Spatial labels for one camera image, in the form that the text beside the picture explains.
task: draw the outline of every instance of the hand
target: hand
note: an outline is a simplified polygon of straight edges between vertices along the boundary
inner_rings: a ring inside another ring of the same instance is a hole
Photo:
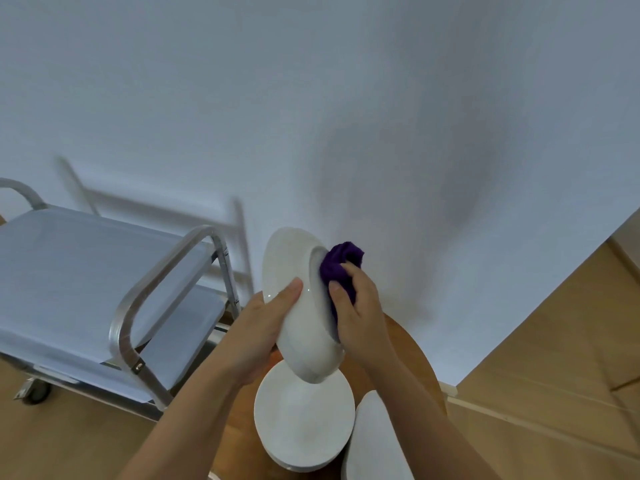
[[[267,304],[262,292],[253,295],[211,357],[242,384],[251,384],[267,364],[284,317],[300,298],[302,280],[295,278]]]
[[[338,335],[348,354],[372,371],[381,362],[395,357],[378,289],[359,267],[348,262],[342,265],[353,280],[356,303],[351,304],[347,291],[338,282],[329,283],[329,294],[338,312]]]

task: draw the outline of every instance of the person's left hand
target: person's left hand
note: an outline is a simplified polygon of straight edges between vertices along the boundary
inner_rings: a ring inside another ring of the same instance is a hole
[[[267,304],[262,292],[253,295],[213,350],[215,363],[227,367],[240,383],[251,384],[267,364],[282,322],[300,298],[302,286],[302,280],[295,278]]]

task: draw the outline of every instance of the person's right arm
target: person's right arm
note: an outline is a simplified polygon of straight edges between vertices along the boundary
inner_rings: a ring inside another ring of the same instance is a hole
[[[343,267],[353,279],[356,303],[340,284],[329,284],[340,341],[376,387],[414,478],[499,480],[397,357],[373,281],[351,263]]]

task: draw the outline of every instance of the wheel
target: wheel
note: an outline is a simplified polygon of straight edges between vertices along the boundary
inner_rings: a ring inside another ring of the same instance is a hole
[[[22,398],[22,403],[27,406],[34,406],[40,404],[51,394],[51,384],[48,382],[36,379],[29,392]]]

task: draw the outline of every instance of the white ceramic dish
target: white ceramic dish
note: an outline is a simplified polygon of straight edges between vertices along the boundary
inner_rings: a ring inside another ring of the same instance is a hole
[[[349,441],[355,402],[340,371],[321,384],[309,384],[280,361],[258,388],[253,418],[264,449],[277,464],[311,472],[329,464]]]
[[[284,320],[277,345],[291,370],[313,384],[336,371],[344,358],[329,297],[318,273],[326,254],[327,249],[312,234],[283,227],[269,239],[262,260],[265,303],[296,276],[304,282],[300,299]]]
[[[342,480],[413,480],[409,464],[376,391],[364,395],[342,462]]]

